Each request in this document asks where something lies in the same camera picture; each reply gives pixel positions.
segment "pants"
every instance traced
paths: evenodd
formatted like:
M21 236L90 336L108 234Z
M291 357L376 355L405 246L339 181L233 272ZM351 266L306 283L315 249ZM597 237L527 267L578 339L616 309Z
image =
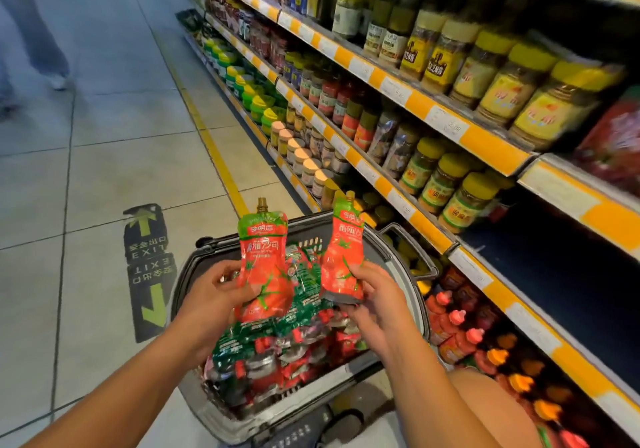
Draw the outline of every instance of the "pants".
M0 0L20 31L29 63L41 74L69 74L69 64L47 25L42 20L34 0ZM4 58L0 56L0 98L12 96Z

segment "basket handle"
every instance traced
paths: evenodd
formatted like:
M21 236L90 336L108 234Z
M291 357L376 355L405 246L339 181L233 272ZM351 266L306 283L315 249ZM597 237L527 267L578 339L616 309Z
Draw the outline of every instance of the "basket handle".
M429 257L427 253L420 247L418 241L416 241L411 234L409 234L406 229L396 222L391 222L390 224L384 226L382 229L378 231L378 234L386 234L388 231L394 231L400 237L402 237L405 241L407 241L411 247L415 250L415 253L418 254L418 257L429 267L429 272L426 274L419 274L415 276L416 281L424 281L424 280L434 280L440 274L438 268L433 263L433 260Z

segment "hand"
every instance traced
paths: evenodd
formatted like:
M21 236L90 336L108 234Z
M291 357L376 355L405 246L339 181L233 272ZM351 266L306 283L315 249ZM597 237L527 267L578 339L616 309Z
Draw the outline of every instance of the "hand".
M200 276L184 298L175 319L167 328L188 349L190 369L202 363L216 346L216 342L234 319L233 309L252 300L260 293L260 286L237 287L237 281L220 282L240 269L240 261L224 260L215 263Z
M369 348L386 364L392 359L391 347L399 335L418 333L406 298L387 271L377 264L365 261L362 266L351 265L349 269L362 280L365 300L358 307L341 308L356 322Z

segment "tiled floor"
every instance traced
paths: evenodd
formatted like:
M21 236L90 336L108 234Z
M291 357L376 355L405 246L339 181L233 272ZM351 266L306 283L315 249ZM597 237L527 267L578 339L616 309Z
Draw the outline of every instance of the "tiled floor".
M266 196L289 217L303 213L183 41L173 14L190 2L37 2L75 85L45 85L0 8L22 104L0 120L0 448L23 444L145 345L134 339L125 209L163 208L178 266L198 237L236 229L177 81L248 208ZM384 391L384 380L372 385ZM178 444L216 445L174 392L141 446Z

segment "person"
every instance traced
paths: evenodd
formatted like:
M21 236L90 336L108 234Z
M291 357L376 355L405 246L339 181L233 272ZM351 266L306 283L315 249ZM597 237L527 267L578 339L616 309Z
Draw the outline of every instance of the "person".
M239 267L240 261L230 260L213 265L194 282L164 333L25 447L137 446L185 373L211 353L232 322L233 308L260 293L260 287L238 288L235 280L220 282ZM345 310L387 370L408 446L540 447L533 423L522 409L513 409L516 402L496 382L464 371L457 373L457 381L447 377L420 336L404 293L381 267L365 262L350 269L363 280L366 301ZM474 384L480 378L482 386L477 389ZM486 383L497 391L491 394ZM494 396L496 392L504 398ZM497 410L492 406L496 399ZM366 444L367 448L382 445L375 439Z
M20 31L31 66L41 73L55 90L67 87L69 64L34 0L0 0ZM4 58L0 58L0 113L15 106L15 95Z

